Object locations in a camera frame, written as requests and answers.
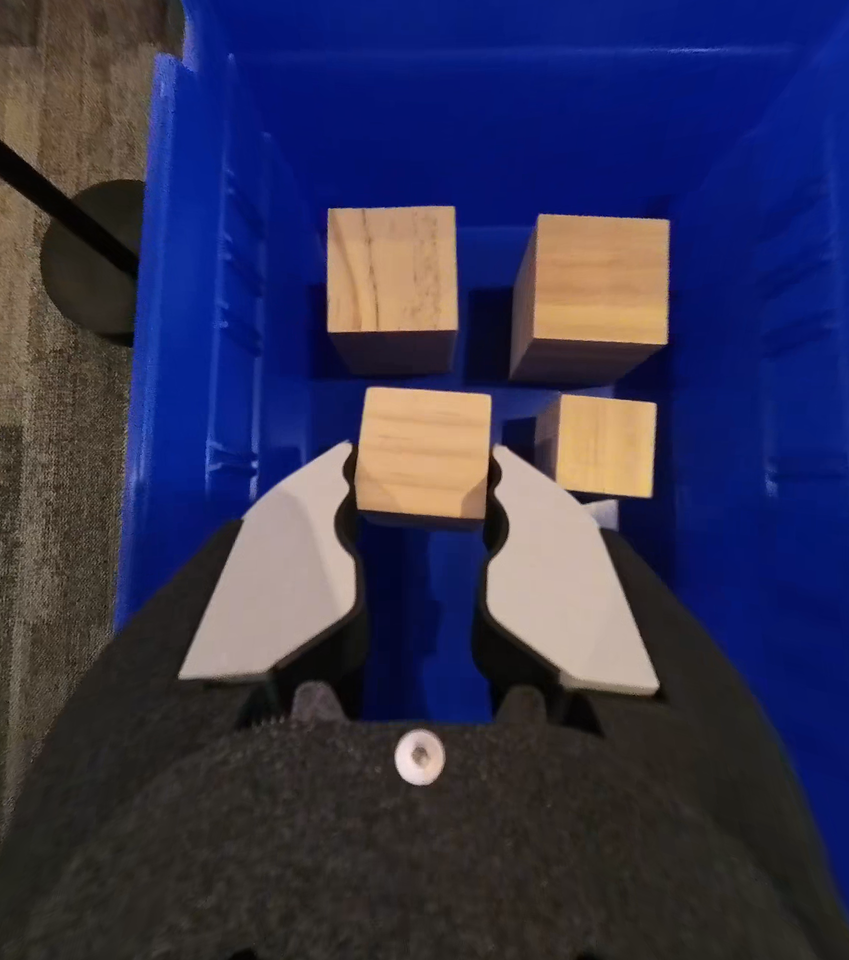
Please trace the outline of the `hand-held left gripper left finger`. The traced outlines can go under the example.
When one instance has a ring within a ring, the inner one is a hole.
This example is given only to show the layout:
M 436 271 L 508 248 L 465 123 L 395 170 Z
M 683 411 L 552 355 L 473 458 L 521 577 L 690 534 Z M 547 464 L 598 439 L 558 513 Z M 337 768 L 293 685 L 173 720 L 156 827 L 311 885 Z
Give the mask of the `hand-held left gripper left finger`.
M 277 676 L 361 613 L 361 563 L 346 522 L 356 454 L 352 442 L 337 443 L 245 512 L 180 681 Z

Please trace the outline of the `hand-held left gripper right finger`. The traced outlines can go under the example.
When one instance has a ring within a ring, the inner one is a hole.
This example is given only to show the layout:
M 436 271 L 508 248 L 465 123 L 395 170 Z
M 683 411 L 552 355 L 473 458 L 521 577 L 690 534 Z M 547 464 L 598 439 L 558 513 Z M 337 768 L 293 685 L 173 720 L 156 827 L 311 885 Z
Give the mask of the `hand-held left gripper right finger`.
M 605 532 L 590 506 L 492 447 L 472 652 L 493 685 L 659 691 Z

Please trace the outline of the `small wooden cube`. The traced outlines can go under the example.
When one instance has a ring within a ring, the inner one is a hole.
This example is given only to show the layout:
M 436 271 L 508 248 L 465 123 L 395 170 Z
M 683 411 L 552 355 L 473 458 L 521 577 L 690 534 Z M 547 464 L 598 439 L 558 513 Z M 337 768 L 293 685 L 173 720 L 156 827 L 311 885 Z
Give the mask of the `small wooden cube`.
M 535 418 L 535 466 L 576 494 L 649 499 L 654 494 L 658 406 L 563 393 Z
M 484 392 L 369 387 L 353 480 L 359 513 L 386 524 L 483 526 L 492 412 Z

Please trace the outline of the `blue plastic bin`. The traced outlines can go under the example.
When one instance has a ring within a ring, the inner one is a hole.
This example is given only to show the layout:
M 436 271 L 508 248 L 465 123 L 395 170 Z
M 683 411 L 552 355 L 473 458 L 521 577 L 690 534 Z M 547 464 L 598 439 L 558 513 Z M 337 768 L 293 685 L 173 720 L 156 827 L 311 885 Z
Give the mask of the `blue plastic bin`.
M 154 62 L 115 627 L 256 495 L 358 436 L 331 208 L 455 207 L 430 389 L 509 382 L 541 213 L 671 222 L 655 494 L 623 535 L 778 729 L 849 909 L 849 2 L 182 2 Z

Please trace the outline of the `large wooden cube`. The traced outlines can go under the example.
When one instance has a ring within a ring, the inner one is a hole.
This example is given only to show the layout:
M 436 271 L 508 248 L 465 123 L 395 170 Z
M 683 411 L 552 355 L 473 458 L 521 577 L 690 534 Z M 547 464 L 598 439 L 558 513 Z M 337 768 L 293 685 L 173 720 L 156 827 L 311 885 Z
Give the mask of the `large wooden cube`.
M 605 387 L 670 340 L 671 222 L 538 214 L 513 286 L 509 378 Z
M 360 377 L 449 373 L 459 330 L 453 206 L 330 208 L 326 330 Z

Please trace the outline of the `black round floor stand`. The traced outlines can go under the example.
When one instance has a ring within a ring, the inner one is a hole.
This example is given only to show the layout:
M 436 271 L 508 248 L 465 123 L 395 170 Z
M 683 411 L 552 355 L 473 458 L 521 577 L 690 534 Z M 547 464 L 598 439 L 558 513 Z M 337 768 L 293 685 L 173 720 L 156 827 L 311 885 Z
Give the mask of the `black round floor stand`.
M 0 180 L 48 215 L 43 288 L 74 326 L 134 344 L 145 183 L 119 178 L 71 197 L 0 139 Z

